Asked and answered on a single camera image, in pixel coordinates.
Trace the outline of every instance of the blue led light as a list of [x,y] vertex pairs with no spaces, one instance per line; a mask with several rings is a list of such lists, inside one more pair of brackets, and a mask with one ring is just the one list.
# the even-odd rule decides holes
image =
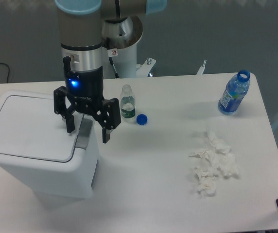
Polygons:
[[77,81],[72,81],[71,84],[73,87],[77,87],[79,85],[79,83]]

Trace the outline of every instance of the blue water bottle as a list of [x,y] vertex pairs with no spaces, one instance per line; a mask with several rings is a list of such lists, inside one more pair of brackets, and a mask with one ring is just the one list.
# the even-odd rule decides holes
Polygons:
[[228,81],[226,90],[218,103],[218,108],[221,113],[224,115],[235,113],[244,96],[247,94],[250,85],[249,79],[249,71],[243,69]]

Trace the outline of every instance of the black cable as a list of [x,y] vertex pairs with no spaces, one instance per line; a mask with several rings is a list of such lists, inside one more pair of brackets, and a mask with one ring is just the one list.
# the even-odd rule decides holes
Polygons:
[[6,63],[0,62],[0,65],[6,66],[7,69],[8,69],[7,78],[6,78],[6,83],[8,83],[8,81],[9,81],[9,74],[10,74],[11,69],[10,69],[9,65],[7,65]]
[[[107,39],[106,39],[106,49],[107,49],[107,50],[110,49],[110,38],[107,38]],[[116,68],[115,68],[115,65],[114,65],[114,63],[113,63],[112,57],[109,57],[109,61],[110,61],[110,64],[112,65],[115,78],[116,78],[116,79],[119,79],[120,77],[119,77],[119,75],[118,75],[118,71],[117,71]]]

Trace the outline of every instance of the metal bracket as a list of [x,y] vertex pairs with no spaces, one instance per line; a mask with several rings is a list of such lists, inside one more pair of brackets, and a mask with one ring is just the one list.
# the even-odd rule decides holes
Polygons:
[[150,77],[149,74],[156,64],[156,60],[148,58],[142,65],[137,65],[137,78]]

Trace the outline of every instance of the bottle label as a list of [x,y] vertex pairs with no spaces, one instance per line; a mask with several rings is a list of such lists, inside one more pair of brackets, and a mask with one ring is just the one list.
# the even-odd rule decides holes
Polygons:
[[133,110],[121,109],[121,112],[122,112],[122,117],[124,117],[124,118],[133,118],[136,115],[135,109],[133,109]]
[[228,92],[225,90],[220,101],[219,106],[225,112],[234,112],[242,102],[243,98],[239,98],[239,94],[236,92]]

